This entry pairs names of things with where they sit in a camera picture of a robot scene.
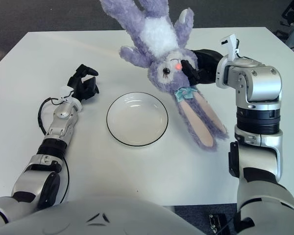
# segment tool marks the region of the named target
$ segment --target stuffed bunny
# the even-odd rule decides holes
[[[185,49],[193,28],[193,11],[183,10],[173,26],[167,0],[139,0],[144,11],[133,0],[100,2],[106,14],[115,18],[134,42],[135,47],[121,47],[121,58],[148,68],[152,84],[173,95],[195,142],[205,150],[215,150],[214,137],[225,138],[226,128],[182,72],[181,60],[198,69],[197,57]]]

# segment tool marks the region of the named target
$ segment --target white fur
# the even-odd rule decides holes
[[[173,51],[165,58],[164,62],[161,63],[157,69],[158,70],[158,79],[159,79],[160,83],[167,84],[167,83],[170,83],[173,81],[173,75],[176,72],[175,65],[177,63],[181,63],[181,60],[188,60],[190,62],[190,64],[193,66],[193,68],[195,68],[195,62],[190,56],[188,56],[188,55],[183,56],[181,52]],[[167,77],[163,77],[163,69],[164,68],[170,69],[170,74],[168,74]]]
[[[157,58],[178,48],[175,30],[165,17],[147,17],[140,38]]]
[[[185,24],[187,11],[188,11],[188,9],[184,9],[184,10],[181,12],[180,17],[178,18],[178,21],[180,21],[182,24]]]

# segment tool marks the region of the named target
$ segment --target bunny face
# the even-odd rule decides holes
[[[181,87],[189,87],[189,80],[182,72],[181,60],[188,60],[194,68],[197,68],[197,58],[190,50],[171,51],[151,64],[148,77],[153,85],[169,93],[174,93]]]

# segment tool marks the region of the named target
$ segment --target floor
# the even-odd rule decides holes
[[[289,0],[170,0],[173,22],[191,7],[194,27],[265,26],[271,31],[288,31],[280,25]],[[27,33],[32,31],[120,30],[120,25],[105,15],[99,0],[0,0],[0,60]],[[235,204],[178,206],[175,212],[201,229],[210,229],[210,213],[225,213],[231,219]],[[236,234],[230,225],[232,234]]]

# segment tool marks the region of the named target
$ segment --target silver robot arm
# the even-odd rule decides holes
[[[82,83],[81,79],[86,75],[97,76],[98,73],[81,65],[68,85],[60,88],[59,106],[37,154],[17,179],[11,196],[0,197],[0,227],[54,205],[66,148],[72,138],[77,113],[82,109],[80,102],[99,93],[95,77]]]
[[[236,91],[237,141],[229,152],[229,172],[239,178],[235,228],[241,235],[294,234],[294,198],[278,184],[282,175],[280,74],[272,66],[240,57],[234,34],[221,44],[229,54],[218,64],[216,84]]]

